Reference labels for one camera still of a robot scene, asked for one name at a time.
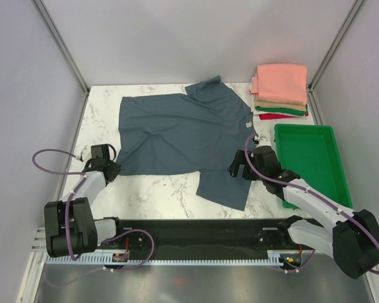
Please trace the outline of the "blue-grey t-shirt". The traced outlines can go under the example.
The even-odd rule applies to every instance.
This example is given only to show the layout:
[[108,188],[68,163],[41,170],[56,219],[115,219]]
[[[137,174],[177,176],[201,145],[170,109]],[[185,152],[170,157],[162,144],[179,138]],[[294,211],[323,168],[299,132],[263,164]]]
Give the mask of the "blue-grey t-shirt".
[[243,211],[251,183],[227,170],[255,131],[253,113],[220,76],[185,90],[122,98],[116,159],[120,174],[199,172],[197,196]]

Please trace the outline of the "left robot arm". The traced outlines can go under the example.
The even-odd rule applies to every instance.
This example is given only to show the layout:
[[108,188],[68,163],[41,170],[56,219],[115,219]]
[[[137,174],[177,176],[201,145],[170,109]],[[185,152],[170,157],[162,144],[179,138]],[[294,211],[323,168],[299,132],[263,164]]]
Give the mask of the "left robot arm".
[[112,145],[93,145],[76,186],[61,200],[45,205],[45,244],[50,257],[76,260],[81,254],[95,251],[103,240],[112,248],[124,245],[125,231],[116,227],[114,219],[94,220],[90,207],[119,175],[121,165],[115,157]]

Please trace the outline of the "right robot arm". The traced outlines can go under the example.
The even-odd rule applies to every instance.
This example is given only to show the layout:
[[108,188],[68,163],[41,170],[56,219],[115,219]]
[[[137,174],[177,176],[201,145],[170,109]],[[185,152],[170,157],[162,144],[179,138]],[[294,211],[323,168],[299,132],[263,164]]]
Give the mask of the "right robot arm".
[[379,224],[368,210],[355,211],[313,189],[297,173],[283,169],[270,146],[238,150],[228,168],[249,181],[262,181],[267,191],[297,206],[316,223],[292,216],[281,223],[278,244],[286,249],[308,246],[335,261],[348,277],[379,275]]

